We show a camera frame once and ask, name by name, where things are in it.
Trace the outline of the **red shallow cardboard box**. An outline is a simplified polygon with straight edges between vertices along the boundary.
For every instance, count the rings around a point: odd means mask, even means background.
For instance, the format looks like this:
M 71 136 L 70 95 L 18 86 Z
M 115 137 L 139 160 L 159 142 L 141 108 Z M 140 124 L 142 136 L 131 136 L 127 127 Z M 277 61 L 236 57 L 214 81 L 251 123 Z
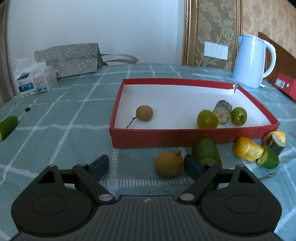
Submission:
M 247 112 L 242 126 L 232 122 L 214 129 L 197 127 L 202 110 L 213 110 L 225 100 Z M 134 120 L 136 109 L 148 105 L 154 114 L 150 121 Z M 135 78 L 121 82 L 115 100 L 110 135 L 115 148 L 161 148 L 192 146 L 208 138 L 216 144 L 244 136 L 262 138 L 277 130 L 279 121 L 255 97 L 231 83 L 176 78 Z

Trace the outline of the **green round fruit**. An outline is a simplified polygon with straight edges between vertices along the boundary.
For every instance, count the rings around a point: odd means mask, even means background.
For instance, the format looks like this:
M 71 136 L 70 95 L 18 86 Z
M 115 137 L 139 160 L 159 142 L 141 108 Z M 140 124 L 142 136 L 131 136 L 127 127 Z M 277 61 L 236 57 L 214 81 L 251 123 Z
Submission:
M 231 112 L 231 121 L 235 126 L 242 126 L 247 121 L 247 112 L 245 109 L 237 107 Z
M 217 128 L 218 118 L 217 116 L 209 111 L 202 110 L 197 116 L 197 127 L 198 128 Z

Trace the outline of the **patterned curtain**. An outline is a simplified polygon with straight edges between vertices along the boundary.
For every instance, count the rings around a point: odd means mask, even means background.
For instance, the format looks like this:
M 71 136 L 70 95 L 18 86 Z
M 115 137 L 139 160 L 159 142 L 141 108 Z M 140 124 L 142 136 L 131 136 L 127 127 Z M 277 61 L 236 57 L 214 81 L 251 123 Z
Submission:
M 1 58 L 1 108 L 10 101 L 15 95 L 11 83 L 9 73 L 8 56 L 6 50 L 6 32 L 8 21 L 8 7 L 10 1 L 1 1 L 1 42 L 0 42 L 0 58 Z

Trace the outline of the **grey patterned paper bag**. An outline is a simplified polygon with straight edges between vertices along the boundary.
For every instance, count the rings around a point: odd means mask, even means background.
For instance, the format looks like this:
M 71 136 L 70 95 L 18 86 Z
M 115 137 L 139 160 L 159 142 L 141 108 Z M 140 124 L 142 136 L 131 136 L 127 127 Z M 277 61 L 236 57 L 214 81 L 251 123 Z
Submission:
M 138 59 L 128 54 L 102 54 L 97 43 L 54 46 L 34 53 L 38 63 L 56 70 L 58 78 L 97 72 L 109 63 L 136 64 Z

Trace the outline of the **yellow banana chunk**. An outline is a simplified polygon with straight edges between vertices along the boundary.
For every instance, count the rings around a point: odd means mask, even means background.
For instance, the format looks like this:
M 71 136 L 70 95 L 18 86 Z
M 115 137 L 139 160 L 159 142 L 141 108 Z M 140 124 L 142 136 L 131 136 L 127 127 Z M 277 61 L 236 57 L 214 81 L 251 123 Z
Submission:
M 263 139 L 262 143 L 269 146 L 279 155 L 286 147 L 285 134 L 282 131 L 274 131 L 268 133 Z

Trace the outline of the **small red box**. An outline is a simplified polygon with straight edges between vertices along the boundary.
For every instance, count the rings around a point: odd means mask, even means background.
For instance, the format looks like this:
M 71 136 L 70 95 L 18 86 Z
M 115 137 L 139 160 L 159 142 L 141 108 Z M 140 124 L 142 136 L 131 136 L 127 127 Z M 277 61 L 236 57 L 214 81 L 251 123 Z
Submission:
M 274 86 L 296 101 L 296 79 L 278 73 Z

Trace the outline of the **white tissue pack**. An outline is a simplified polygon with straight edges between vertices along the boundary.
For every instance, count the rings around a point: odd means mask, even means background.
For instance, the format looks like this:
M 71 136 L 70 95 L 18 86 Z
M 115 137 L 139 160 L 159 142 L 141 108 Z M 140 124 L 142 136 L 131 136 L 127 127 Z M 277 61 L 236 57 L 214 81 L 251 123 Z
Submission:
M 28 57 L 14 61 L 14 80 L 22 98 L 46 92 L 57 83 L 56 70 L 52 65 L 38 63 Z

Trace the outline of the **brown longan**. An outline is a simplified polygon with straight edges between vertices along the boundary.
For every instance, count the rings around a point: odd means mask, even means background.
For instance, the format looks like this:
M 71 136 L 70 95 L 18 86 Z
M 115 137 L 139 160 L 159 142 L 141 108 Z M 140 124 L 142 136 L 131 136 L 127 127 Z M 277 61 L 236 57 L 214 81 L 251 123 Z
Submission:
M 173 178 L 177 176 L 183 167 L 183 158 L 181 151 L 174 152 L 163 152 L 159 154 L 155 161 L 156 172 L 165 178 Z
M 153 117 L 153 110 L 148 105 L 141 105 L 136 109 L 135 117 L 132 118 L 130 123 L 126 126 L 126 129 L 130 127 L 132 122 L 134 120 L 140 120 L 140 121 L 150 121 Z

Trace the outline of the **green cucumber end piece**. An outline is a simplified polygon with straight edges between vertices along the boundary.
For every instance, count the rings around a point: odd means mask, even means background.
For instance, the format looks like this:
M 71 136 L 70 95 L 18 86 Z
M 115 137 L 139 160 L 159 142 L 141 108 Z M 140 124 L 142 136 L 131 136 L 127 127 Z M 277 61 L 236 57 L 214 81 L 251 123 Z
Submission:
M 262 156 L 256 161 L 257 165 L 266 169 L 275 169 L 280 163 L 277 153 L 268 145 L 264 145 L 263 149 Z

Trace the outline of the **white wall switch panel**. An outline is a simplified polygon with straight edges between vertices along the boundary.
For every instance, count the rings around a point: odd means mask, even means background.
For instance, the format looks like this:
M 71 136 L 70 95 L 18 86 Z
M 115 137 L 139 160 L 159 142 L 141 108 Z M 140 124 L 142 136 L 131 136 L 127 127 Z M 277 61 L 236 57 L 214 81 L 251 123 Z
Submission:
M 205 57 L 211 57 L 221 60 L 228 59 L 228 46 L 212 43 L 212 42 L 205 42 L 204 43 L 204 53 Z

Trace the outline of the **light blue electric kettle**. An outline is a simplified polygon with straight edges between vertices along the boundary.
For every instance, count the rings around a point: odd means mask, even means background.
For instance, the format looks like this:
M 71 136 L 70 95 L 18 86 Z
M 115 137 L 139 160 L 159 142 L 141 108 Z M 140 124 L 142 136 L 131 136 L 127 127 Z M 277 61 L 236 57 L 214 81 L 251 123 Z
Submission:
M 276 64 L 275 47 L 252 35 L 240 35 L 232 78 L 240 85 L 259 88 Z

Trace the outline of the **gold wall frame moulding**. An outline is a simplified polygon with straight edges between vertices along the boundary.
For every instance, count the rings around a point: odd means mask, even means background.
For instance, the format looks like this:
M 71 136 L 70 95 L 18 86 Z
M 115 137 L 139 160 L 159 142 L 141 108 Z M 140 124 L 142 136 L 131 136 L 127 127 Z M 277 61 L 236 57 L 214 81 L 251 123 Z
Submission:
M 232 70 L 242 25 L 243 1 L 185 1 L 182 65 Z M 227 59 L 206 57 L 206 42 L 227 47 Z

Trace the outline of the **yellow mango piece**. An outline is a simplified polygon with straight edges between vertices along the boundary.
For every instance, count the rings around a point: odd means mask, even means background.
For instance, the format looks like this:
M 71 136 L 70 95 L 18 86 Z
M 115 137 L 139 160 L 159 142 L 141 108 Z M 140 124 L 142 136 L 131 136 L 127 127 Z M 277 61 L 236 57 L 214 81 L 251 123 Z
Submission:
M 264 148 L 248 137 L 239 137 L 233 144 L 233 152 L 247 161 L 254 162 L 264 153 Z

